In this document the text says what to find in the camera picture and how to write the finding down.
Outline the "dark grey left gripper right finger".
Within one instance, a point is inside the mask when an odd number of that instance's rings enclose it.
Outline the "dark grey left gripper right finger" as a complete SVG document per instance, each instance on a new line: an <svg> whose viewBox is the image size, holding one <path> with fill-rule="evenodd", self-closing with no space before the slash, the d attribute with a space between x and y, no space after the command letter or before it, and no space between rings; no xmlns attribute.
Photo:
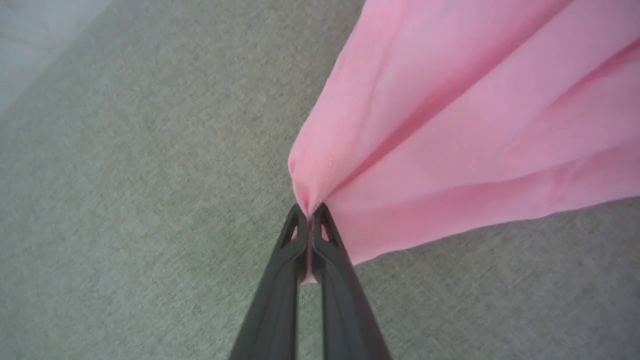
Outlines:
<svg viewBox="0 0 640 360"><path fill-rule="evenodd" d="M324 360L392 360L330 209L311 216L311 271L321 286Z"/></svg>

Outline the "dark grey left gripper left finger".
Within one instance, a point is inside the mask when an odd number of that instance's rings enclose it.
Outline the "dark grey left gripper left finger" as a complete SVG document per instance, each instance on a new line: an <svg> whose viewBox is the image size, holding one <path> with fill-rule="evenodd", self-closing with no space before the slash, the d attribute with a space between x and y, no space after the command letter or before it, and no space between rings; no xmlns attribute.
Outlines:
<svg viewBox="0 0 640 360"><path fill-rule="evenodd" d="M307 275L309 226L293 205L237 338L229 360L297 360L298 289Z"/></svg>

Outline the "pink fabric shorts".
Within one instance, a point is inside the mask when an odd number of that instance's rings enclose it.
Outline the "pink fabric shorts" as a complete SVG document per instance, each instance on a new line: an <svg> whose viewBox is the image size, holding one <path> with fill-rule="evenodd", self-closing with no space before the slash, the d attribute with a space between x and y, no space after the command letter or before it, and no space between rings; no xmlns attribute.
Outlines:
<svg viewBox="0 0 640 360"><path fill-rule="evenodd" d="M288 158L366 262L640 196L640 0L365 0Z"/></svg>

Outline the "grey fabric sofa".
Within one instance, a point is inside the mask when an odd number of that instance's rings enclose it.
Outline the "grey fabric sofa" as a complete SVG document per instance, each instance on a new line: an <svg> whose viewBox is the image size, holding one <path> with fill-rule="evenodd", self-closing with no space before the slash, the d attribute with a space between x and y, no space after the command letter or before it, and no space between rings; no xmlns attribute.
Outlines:
<svg viewBox="0 0 640 360"><path fill-rule="evenodd" d="M0 360L226 360L363 0L116 0L0 116ZM358 267L395 360L640 360L640 199Z"/></svg>

